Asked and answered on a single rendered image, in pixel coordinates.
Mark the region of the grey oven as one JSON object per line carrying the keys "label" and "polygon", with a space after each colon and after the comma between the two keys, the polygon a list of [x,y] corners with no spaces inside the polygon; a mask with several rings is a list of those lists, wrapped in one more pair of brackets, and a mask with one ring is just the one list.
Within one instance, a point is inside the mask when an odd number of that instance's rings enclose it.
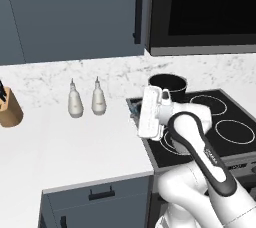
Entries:
{"label": "grey oven", "polygon": [[[228,167],[229,171],[239,180],[241,185],[256,201],[256,157],[249,159],[238,158],[237,160],[232,161],[228,161],[227,159],[223,158],[223,161]],[[156,222],[167,209],[167,202],[163,200],[158,193],[157,182],[162,174],[174,168],[177,168],[177,165],[164,168],[155,168],[147,228],[155,228]]]}

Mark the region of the blue-grey wall cupboard door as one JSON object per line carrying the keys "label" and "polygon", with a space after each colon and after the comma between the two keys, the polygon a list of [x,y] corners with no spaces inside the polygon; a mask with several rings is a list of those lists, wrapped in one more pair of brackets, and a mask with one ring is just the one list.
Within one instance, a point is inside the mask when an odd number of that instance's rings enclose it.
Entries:
{"label": "blue-grey wall cupboard door", "polygon": [[133,38],[135,0],[10,2],[28,63],[144,53],[148,0],[143,0],[140,44]]}

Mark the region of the black hob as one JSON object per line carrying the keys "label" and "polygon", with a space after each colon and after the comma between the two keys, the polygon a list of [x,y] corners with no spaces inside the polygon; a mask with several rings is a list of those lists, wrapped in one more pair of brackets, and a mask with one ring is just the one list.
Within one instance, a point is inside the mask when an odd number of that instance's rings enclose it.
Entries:
{"label": "black hob", "polygon": [[[238,155],[256,155],[256,121],[241,109],[223,90],[195,91],[185,94],[184,103],[203,104],[212,113],[212,128],[206,134],[216,153],[225,160]],[[167,128],[160,141],[146,142],[159,168],[171,167],[192,161],[189,155],[179,154]]]}

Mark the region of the blue-grey drawer front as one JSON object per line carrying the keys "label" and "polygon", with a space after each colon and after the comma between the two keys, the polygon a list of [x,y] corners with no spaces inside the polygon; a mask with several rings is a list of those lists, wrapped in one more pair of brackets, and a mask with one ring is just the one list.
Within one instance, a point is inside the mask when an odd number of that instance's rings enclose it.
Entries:
{"label": "blue-grey drawer front", "polygon": [[[147,192],[149,177],[139,177],[98,185],[86,185],[81,188],[62,190],[59,192],[47,193],[50,206],[53,210],[78,207],[91,203],[101,203],[106,200],[124,199],[129,196],[144,194]],[[99,193],[109,190],[109,187],[115,191],[114,197],[90,201],[88,195],[90,192]]]}

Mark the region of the black microwave oven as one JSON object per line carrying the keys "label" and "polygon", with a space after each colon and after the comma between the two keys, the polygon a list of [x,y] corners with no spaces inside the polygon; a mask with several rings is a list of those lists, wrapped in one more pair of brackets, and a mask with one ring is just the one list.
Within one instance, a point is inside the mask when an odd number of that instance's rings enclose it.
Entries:
{"label": "black microwave oven", "polygon": [[256,0],[152,0],[153,56],[256,53]]}

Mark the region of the narrow blue-grey cupboard door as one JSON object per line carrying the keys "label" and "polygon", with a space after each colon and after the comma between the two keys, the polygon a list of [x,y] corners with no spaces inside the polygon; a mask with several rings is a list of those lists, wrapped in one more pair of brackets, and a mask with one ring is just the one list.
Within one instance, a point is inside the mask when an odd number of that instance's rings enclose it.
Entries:
{"label": "narrow blue-grey cupboard door", "polygon": [[0,0],[0,65],[24,62],[10,0]]}

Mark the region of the black cooking pot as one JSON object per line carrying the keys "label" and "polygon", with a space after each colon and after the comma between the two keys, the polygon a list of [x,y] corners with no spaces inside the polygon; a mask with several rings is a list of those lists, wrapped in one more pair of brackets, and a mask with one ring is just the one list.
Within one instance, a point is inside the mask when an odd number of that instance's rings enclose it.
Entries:
{"label": "black cooking pot", "polygon": [[148,84],[167,89],[174,102],[182,102],[187,89],[187,80],[175,74],[155,74],[149,78]]}

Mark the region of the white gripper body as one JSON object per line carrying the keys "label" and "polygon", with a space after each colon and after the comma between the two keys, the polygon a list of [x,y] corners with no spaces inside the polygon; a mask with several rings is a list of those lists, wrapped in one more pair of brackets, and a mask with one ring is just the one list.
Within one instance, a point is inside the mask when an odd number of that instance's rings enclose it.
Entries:
{"label": "white gripper body", "polygon": [[142,99],[138,136],[146,139],[160,139],[163,126],[159,121],[159,106],[162,90],[157,86],[147,86]]}

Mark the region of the wooden knife block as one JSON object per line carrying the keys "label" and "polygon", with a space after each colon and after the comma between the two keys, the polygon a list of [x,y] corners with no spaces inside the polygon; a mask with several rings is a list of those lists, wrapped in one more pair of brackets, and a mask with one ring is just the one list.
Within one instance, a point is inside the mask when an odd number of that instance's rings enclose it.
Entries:
{"label": "wooden knife block", "polygon": [[23,111],[9,87],[5,87],[6,101],[0,98],[0,125],[5,128],[19,125],[23,119]]}

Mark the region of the white bottle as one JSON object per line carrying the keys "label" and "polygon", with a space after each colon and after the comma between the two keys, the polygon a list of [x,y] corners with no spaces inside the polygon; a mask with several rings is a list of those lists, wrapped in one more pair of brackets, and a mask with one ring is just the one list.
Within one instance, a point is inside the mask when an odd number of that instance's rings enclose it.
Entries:
{"label": "white bottle", "polygon": [[72,118],[80,118],[83,115],[83,111],[84,108],[80,94],[76,89],[74,81],[71,81],[68,97],[68,112]]}
{"label": "white bottle", "polygon": [[92,111],[95,115],[103,115],[106,112],[106,101],[101,89],[99,79],[95,81],[95,89],[92,95]]}

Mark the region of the blue-grey base cupboard door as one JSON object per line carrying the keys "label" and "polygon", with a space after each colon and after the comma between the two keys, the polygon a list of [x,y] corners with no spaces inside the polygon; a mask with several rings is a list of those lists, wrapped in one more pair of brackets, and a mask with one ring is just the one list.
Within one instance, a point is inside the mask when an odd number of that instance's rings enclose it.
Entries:
{"label": "blue-grey base cupboard door", "polygon": [[106,200],[84,206],[55,210],[57,227],[66,216],[67,228],[145,228],[147,195]]}

